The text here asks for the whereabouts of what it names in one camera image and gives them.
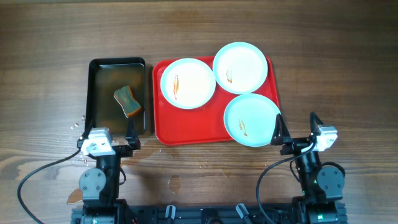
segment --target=plate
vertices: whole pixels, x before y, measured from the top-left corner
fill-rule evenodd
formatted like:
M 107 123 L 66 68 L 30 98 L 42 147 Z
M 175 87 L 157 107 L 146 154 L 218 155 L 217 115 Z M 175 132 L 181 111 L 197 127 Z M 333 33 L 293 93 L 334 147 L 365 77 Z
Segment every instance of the plate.
M 278 107 L 265 96 L 248 93 L 235 97 L 224 112 L 224 125 L 237 142 L 251 147 L 271 143 Z
M 224 46 L 213 62 L 217 83 L 226 91 L 245 94 L 256 91 L 266 80 L 268 64 L 255 46 L 235 42 Z
M 171 63 L 160 79 L 165 99 L 181 109 L 203 106 L 216 88 L 211 68 L 194 58 L 183 58 Z

